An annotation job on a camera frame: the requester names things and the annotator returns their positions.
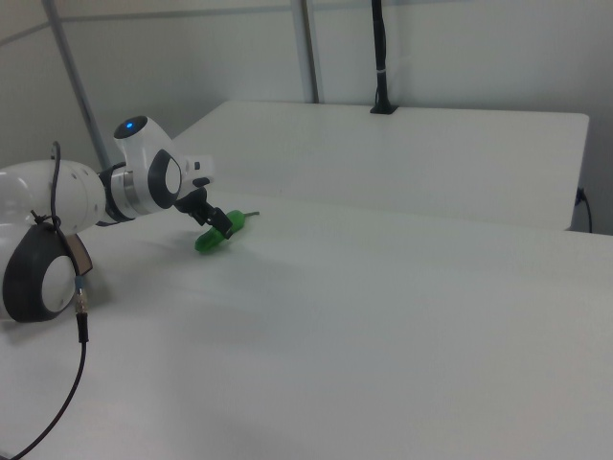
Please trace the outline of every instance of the white table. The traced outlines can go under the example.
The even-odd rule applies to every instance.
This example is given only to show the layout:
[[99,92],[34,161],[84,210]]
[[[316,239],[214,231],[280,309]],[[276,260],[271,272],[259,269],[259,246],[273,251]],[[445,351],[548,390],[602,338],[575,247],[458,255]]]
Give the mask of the white table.
[[[261,216],[214,254],[174,210],[81,235],[88,361],[30,459],[609,457],[609,237],[265,196],[224,161],[213,204]],[[5,453],[63,402],[74,323],[0,324]]]
[[539,228],[571,224],[588,118],[225,103],[175,139],[217,189]]

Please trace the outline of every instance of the green toy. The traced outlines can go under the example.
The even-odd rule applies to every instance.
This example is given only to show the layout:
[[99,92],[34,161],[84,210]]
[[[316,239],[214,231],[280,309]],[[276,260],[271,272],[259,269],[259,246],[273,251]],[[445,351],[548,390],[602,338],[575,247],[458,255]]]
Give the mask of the green toy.
[[[241,211],[230,211],[226,216],[232,222],[232,233],[237,233],[242,227],[245,226],[245,219],[251,216],[259,216],[259,212],[243,214]],[[198,252],[206,253],[213,249],[215,246],[223,242],[225,238],[221,232],[215,228],[211,228],[207,233],[201,235],[193,246]]]

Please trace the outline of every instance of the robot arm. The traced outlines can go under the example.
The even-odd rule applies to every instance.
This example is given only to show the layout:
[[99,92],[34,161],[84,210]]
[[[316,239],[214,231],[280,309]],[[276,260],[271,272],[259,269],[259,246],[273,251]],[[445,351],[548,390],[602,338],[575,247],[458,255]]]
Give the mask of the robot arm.
[[[76,234],[92,225],[133,220],[173,205],[230,238],[232,222],[207,202],[211,157],[184,156],[147,117],[123,122],[115,141],[125,162],[100,174],[60,162],[57,215],[74,244],[80,244]],[[43,160],[0,170],[0,320],[50,320],[72,299],[72,263],[53,225],[35,218],[50,215],[54,167],[54,161]]]
[[106,194],[102,224],[133,220],[174,205],[230,238],[232,222],[207,203],[204,186],[213,174],[210,156],[183,155],[162,128],[143,116],[121,123],[114,137],[125,162],[100,174]]

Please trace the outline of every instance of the power cord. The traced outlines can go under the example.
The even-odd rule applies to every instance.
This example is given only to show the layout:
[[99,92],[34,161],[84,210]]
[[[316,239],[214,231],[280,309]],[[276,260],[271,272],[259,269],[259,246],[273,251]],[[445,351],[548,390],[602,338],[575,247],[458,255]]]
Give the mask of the power cord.
[[58,142],[54,142],[54,155],[52,159],[56,160],[56,167],[54,169],[54,179],[51,185],[51,216],[43,216],[39,217],[34,212],[34,219],[36,223],[40,223],[46,219],[51,219],[54,229],[56,230],[57,236],[59,237],[66,254],[70,258],[72,262],[73,268],[75,269],[75,273],[77,276],[75,277],[75,294],[76,294],[76,314],[77,314],[77,325],[79,327],[79,343],[80,343],[80,361],[79,361],[79,369],[77,371],[77,376],[75,377],[75,381],[73,383],[72,388],[70,389],[70,393],[68,393],[68,397],[64,404],[62,405],[59,412],[56,414],[51,423],[45,428],[45,430],[40,433],[29,446],[24,448],[21,452],[16,454],[11,460],[19,460],[26,456],[32,449],[34,449],[38,444],[49,434],[49,432],[54,429],[59,419],[61,419],[62,415],[66,411],[66,408],[70,404],[70,401],[75,396],[75,392],[79,387],[80,378],[83,375],[83,368],[85,367],[85,357],[87,355],[87,342],[89,341],[88,331],[87,331],[87,296],[85,295],[85,289],[83,287],[83,278],[79,275],[79,265],[77,263],[77,259],[75,258],[75,254],[73,253],[70,244],[66,240],[64,233],[61,231],[59,226],[61,225],[61,219],[56,214],[56,194],[57,194],[57,179],[59,177],[59,163],[61,161],[61,149],[59,147]]
[[585,208],[587,209],[587,220],[589,223],[590,233],[592,232],[592,210],[590,208],[590,202],[587,200],[587,195],[584,189],[577,189],[577,195],[575,196],[575,206],[578,206],[582,201],[585,201]]

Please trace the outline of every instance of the black mount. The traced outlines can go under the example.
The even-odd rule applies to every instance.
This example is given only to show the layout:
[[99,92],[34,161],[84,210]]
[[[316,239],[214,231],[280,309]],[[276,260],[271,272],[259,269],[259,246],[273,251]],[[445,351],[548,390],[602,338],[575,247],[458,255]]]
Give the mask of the black mount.
[[387,74],[385,70],[387,50],[381,0],[373,0],[373,30],[375,32],[376,97],[375,106],[371,108],[371,113],[390,115],[394,113],[398,106],[392,105],[387,95]]
[[183,214],[194,218],[200,225],[208,223],[228,240],[232,236],[232,221],[219,208],[207,202],[207,190],[202,187],[194,190],[174,203],[174,207]]

